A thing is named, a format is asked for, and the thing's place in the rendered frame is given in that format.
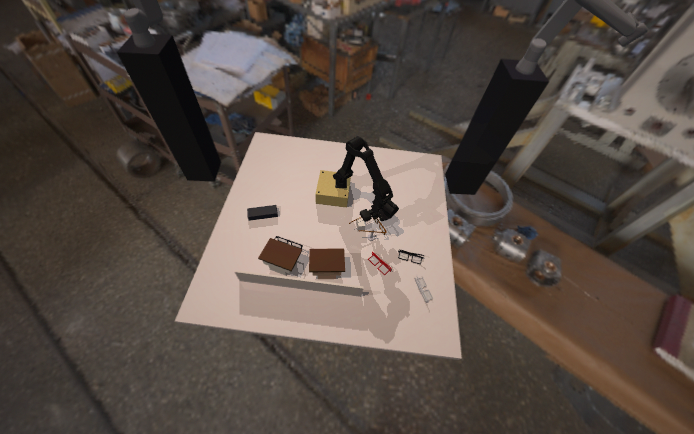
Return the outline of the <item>brown glasses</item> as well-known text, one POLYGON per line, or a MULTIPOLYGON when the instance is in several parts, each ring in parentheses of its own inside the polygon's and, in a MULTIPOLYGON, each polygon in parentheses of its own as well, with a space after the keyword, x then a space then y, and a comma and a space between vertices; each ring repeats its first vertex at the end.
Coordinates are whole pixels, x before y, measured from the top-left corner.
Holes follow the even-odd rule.
MULTIPOLYGON (((360 217, 360 218, 362 218, 362 217, 360 217)), ((360 219, 360 218, 358 218, 358 219, 360 219)), ((358 219, 356 219, 356 220, 358 220, 358 219)), ((356 221, 356 220, 354 220, 354 221, 356 221)), ((352 221, 352 222, 354 222, 354 221, 352 221)), ((378 220, 378 218, 376 218, 374 221, 376 222, 377 225, 378 225, 378 222, 380 223, 380 221, 378 220)), ((350 223, 352 223, 352 222, 350 222, 350 223)), ((350 224, 350 223, 349 223, 349 224, 350 224)), ((383 233, 384 235, 385 235, 385 233, 387 233, 387 232, 386 232, 386 229, 383 227, 383 225, 382 225, 381 223, 379 224, 379 228, 381 229, 382 232, 376 232, 376 231, 364 231, 364 232, 383 233)))

